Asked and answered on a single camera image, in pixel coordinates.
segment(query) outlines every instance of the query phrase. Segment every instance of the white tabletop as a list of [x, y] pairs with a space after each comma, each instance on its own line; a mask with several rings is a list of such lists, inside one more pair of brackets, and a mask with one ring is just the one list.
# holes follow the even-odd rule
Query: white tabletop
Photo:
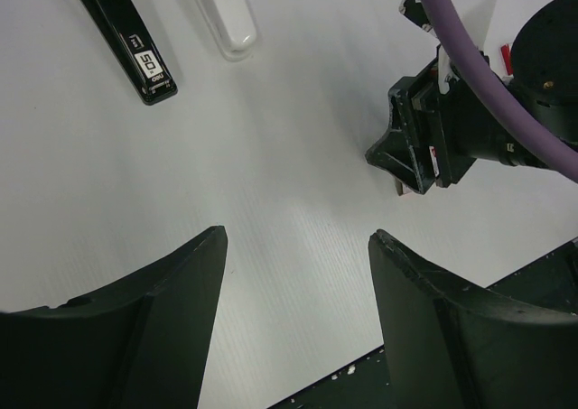
[[[229, 251], [202, 409], [263, 409], [382, 343], [383, 228], [490, 284], [578, 236], [578, 190], [477, 162], [398, 198], [365, 150], [387, 90], [434, 56], [401, 0], [248, 0], [254, 54], [223, 60], [193, 0], [133, 0], [180, 93], [144, 106], [79, 0], [0, 0], [0, 309], [51, 306], [210, 225]], [[550, 0], [499, 0], [496, 53]]]

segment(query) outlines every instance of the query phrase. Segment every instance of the purple cable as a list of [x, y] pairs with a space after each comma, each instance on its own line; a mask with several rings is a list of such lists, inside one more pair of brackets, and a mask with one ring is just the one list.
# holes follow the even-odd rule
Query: purple cable
[[481, 103], [530, 153], [578, 182], [578, 153], [538, 123], [508, 92], [480, 55], [452, 0], [421, 1], [443, 48]]

